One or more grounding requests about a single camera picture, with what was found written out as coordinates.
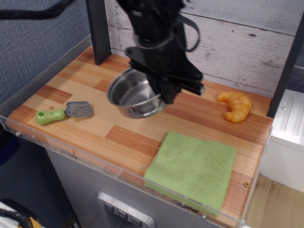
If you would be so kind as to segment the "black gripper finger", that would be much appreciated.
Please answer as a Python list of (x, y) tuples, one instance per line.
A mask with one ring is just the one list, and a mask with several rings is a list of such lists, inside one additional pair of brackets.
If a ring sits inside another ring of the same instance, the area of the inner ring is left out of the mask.
[(156, 95), (161, 95), (166, 104), (173, 104), (175, 97), (181, 92), (181, 87), (169, 79), (148, 75), (148, 82)]

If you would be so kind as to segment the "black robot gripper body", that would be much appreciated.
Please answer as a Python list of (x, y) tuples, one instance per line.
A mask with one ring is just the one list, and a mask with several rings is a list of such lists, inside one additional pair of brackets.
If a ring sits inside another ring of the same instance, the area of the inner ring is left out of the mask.
[(168, 37), (160, 43), (148, 43), (133, 36), (135, 47), (128, 47), (125, 54), (133, 69), (147, 75), (159, 76), (177, 83), (181, 90), (202, 95), (204, 85), (202, 73), (186, 57), (184, 25), (177, 22)]

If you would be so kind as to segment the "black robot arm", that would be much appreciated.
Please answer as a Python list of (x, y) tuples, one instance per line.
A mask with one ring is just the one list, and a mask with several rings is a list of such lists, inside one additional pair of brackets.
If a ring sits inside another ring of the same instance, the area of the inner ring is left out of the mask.
[(181, 0), (120, 0), (133, 27), (134, 47), (125, 50), (131, 68), (146, 74), (152, 90), (166, 104), (185, 89), (202, 95), (203, 74), (188, 60), (184, 26), (199, 31), (195, 22), (182, 16)]

